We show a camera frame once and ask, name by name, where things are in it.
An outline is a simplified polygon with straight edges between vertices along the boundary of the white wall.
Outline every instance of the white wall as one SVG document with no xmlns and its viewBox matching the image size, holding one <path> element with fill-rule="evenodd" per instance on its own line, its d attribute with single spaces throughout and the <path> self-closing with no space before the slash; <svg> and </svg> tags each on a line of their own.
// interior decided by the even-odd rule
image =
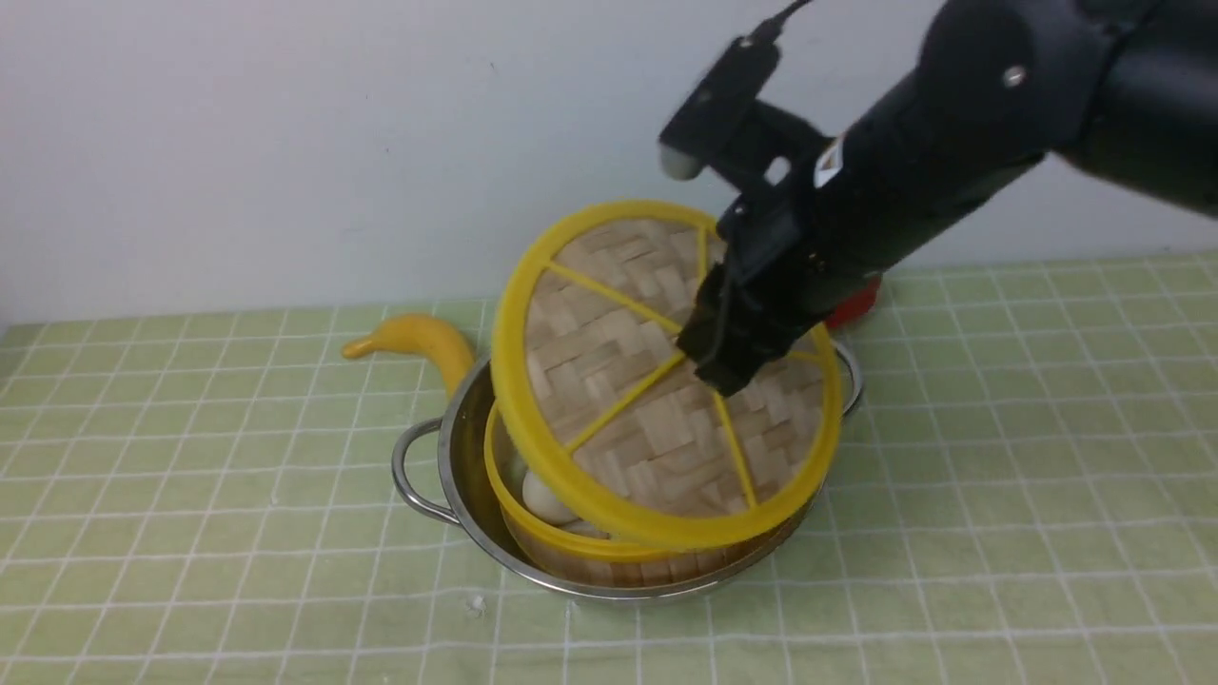
<svg viewBox="0 0 1218 685">
<path fill-rule="evenodd" d="M 654 138 L 780 2 L 2 2 L 0 321 L 486 295 L 586 204 L 717 212 Z M 818 0 L 769 96 L 840 129 L 937 5 Z M 1218 228 L 1049 167 L 909 263 L 1202 246 Z"/>
</svg>

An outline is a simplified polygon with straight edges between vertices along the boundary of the robotic arm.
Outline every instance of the robotic arm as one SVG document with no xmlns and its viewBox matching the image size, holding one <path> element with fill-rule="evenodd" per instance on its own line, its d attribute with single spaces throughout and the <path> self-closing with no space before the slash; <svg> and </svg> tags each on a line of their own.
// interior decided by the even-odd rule
<svg viewBox="0 0 1218 685">
<path fill-rule="evenodd" d="M 677 338 L 720 394 L 1050 154 L 1218 218 L 1214 0 L 946 0 L 915 68 L 837 138 L 758 100 L 809 2 L 728 45 L 660 134 L 670 177 L 710 167 L 739 191 Z"/>
</svg>

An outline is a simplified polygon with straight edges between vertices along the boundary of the woven bamboo surface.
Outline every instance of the woven bamboo surface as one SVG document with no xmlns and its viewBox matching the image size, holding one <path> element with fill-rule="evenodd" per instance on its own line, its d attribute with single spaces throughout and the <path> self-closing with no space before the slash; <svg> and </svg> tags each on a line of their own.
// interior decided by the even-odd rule
<svg viewBox="0 0 1218 685">
<path fill-rule="evenodd" d="M 636 505 L 716 517 L 750 506 L 731 434 L 745 457 L 755 501 L 766 501 L 808 457 L 823 386 L 811 360 L 793 356 L 770 364 L 726 400 L 727 430 L 715 395 L 682 361 L 604 423 L 622 397 L 677 355 L 675 327 L 693 306 L 705 273 L 699 262 L 722 249 L 713 235 L 700 240 L 699 230 L 653 219 L 616 221 L 570 241 L 554 256 L 558 266 L 536 284 L 525 350 L 541 413 L 554 438 L 575 447 L 581 469 Z M 625 300 L 610 299 L 586 280 Z"/>
<path fill-rule="evenodd" d="M 495 462 L 499 477 L 508 491 L 520 503 L 520 480 L 524 469 L 512 439 L 502 423 L 495 423 L 492 430 Z M 554 547 L 535 538 L 524 525 L 504 511 L 504 522 L 520 548 L 546 572 L 572 580 L 608 587 L 655 587 L 700 578 L 733 563 L 759 545 L 765 544 L 773 533 L 767 533 L 755 540 L 732 545 L 719 550 L 699 550 L 693 552 L 672 552 L 671 555 L 647 562 L 607 562 L 588 559 L 569 551 Z M 608 539 L 608 535 L 596 535 Z"/>
</svg>

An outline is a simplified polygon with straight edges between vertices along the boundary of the bamboo steamer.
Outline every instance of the bamboo steamer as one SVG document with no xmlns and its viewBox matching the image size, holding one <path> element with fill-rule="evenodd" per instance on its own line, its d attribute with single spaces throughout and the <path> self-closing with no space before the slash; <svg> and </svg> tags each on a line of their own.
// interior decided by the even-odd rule
<svg viewBox="0 0 1218 685">
<path fill-rule="evenodd" d="M 823 327 L 728 399 L 675 346 L 723 251 L 714 228 L 713 217 L 663 202 L 590 207 L 546 233 L 508 284 L 492 341 L 502 421 L 487 430 L 488 470 L 502 474 L 504 455 L 519 453 L 610 538 L 555 534 L 497 490 L 521 547 L 555 574 L 654 583 L 704 573 L 747 553 L 823 483 L 842 412 Z"/>
<path fill-rule="evenodd" d="M 540 568 L 566 580 L 607 587 L 671 585 L 730 566 L 772 536 L 719 550 L 672 552 L 614 540 L 608 534 L 570 533 L 541 520 L 524 506 L 516 475 L 520 457 L 499 421 L 498 406 L 487 418 L 484 447 L 491 489 L 512 538 Z"/>
</svg>

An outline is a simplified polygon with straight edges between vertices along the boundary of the toy banana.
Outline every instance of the toy banana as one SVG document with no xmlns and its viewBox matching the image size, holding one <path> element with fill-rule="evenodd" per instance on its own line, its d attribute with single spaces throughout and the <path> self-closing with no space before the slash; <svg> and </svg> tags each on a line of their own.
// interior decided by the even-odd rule
<svg viewBox="0 0 1218 685">
<path fill-rule="evenodd" d="M 440 368 L 451 397 L 474 368 L 474 350 L 451 323 L 429 314 L 404 314 L 385 319 L 376 330 L 342 347 L 348 360 L 373 352 L 421 355 Z"/>
</svg>

